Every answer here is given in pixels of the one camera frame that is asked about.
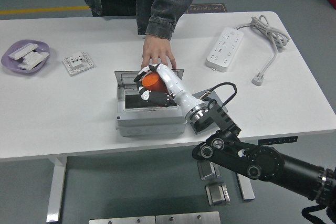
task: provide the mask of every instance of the black cable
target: black cable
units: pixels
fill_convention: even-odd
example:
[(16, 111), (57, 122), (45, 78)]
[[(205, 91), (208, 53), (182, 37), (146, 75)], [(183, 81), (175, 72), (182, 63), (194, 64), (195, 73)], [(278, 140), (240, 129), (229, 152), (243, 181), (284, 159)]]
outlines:
[(233, 97), (235, 97), (236, 96), (236, 94), (237, 94), (237, 87), (236, 87), (236, 85), (234, 84), (234, 83), (232, 83), (232, 82), (222, 82), (222, 83), (220, 83), (220, 84), (217, 84), (216, 86), (214, 86), (213, 88), (211, 88), (209, 91), (210, 92), (212, 92), (212, 91), (214, 91), (215, 89), (217, 89), (218, 87), (220, 87), (220, 86), (223, 86), (223, 85), (230, 85), (230, 86), (232, 86), (233, 87), (233, 89), (235, 90), (235, 92), (225, 101), (225, 102), (223, 102), (223, 105), (222, 105), (222, 107), (223, 106), (225, 106), (229, 101), (231, 101), (232, 99), (233, 99)]
[(208, 110), (210, 110), (210, 105), (212, 104), (212, 103), (215, 103), (215, 104), (217, 104), (217, 100), (216, 99), (212, 99), (212, 98), (210, 98), (210, 97), (206, 97), (206, 98), (204, 98), (204, 101), (207, 101), (208, 102)]
[(309, 220), (313, 224), (326, 224), (320, 218), (310, 214), (311, 212), (320, 211), (320, 210), (323, 210), (324, 208), (326, 208), (326, 206), (323, 206), (323, 205), (306, 207), (306, 208), (303, 208), (301, 213), (302, 213), (302, 216), (304, 216), (307, 220)]

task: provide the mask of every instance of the orange object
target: orange object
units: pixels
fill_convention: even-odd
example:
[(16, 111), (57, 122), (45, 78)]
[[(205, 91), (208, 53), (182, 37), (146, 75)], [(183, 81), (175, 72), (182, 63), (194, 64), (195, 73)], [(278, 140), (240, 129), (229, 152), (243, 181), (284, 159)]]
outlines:
[(167, 87), (158, 73), (150, 73), (142, 79), (141, 83), (148, 90), (168, 93)]

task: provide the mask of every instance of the purple plate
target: purple plate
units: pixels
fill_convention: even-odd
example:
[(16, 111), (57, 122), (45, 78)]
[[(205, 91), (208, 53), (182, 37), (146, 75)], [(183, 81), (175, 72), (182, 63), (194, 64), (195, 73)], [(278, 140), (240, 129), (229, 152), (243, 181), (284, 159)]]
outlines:
[(33, 72), (36, 72), (37, 70), (39, 70), (44, 65), (44, 63), (46, 63), (49, 56), (30, 70), (21, 69), (21, 68), (18, 67), (18, 65), (23, 61), (23, 57), (21, 59), (14, 60), (14, 59), (11, 59), (8, 56), (12, 52), (15, 52), (16, 50), (20, 49), (21, 47), (23, 47), (24, 45), (26, 45), (28, 43), (37, 44), (38, 48), (36, 48), (35, 51), (37, 51), (37, 52), (47, 52), (47, 53), (49, 53), (49, 56), (50, 56), (50, 49), (49, 49), (49, 46), (46, 43), (41, 42), (41, 41), (36, 41), (36, 40), (24, 39), (24, 40), (20, 40), (18, 42), (15, 42), (14, 44), (12, 44), (11, 47), (5, 52), (5, 54), (1, 58), (2, 65), (4, 65), (6, 68), (10, 69), (11, 71), (20, 72), (20, 73), (33, 73)]

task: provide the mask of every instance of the human hand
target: human hand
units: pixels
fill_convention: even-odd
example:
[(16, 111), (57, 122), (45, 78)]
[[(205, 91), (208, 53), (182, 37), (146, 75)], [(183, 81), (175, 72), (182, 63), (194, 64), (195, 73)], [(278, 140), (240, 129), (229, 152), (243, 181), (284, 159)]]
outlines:
[(169, 58), (172, 68), (176, 69), (176, 61), (170, 47), (170, 41), (154, 35), (146, 35), (142, 48), (142, 64), (141, 69), (150, 64), (158, 64), (159, 58), (161, 63), (168, 66), (167, 57)]

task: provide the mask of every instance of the white table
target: white table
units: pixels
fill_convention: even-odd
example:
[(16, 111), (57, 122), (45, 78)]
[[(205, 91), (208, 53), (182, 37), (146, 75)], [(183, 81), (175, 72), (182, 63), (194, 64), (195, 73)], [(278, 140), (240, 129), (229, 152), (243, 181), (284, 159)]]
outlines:
[[(242, 141), (334, 131), (336, 115), (292, 40), (260, 87), (251, 80), (274, 52), (269, 41), (250, 28), (241, 30), (243, 41), (226, 73), (205, 66), (224, 27), (234, 28), (261, 14), (272, 27), (286, 31), (273, 12), (183, 15), (171, 45), (177, 67), (185, 69), (184, 84), (197, 93), (220, 82), (235, 83), (238, 95), (227, 108), (242, 129)], [(51, 49), (46, 64), (34, 74), (0, 68), (0, 161), (49, 158), (64, 174), (67, 156), (196, 145), (214, 133), (195, 135), (188, 125), (177, 137), (120, 136), (115, 129), (114, 72), (140, 70), (144, 40), (136, 28), (134, 19), (100, 17), (0, 20), (1, 56), (22, 39), (43, 41)], [(62, 60), (80, 50), (88, 52), (96, 66), (70, 77)], [(231, 92), (216, 90), (222, 100)]]

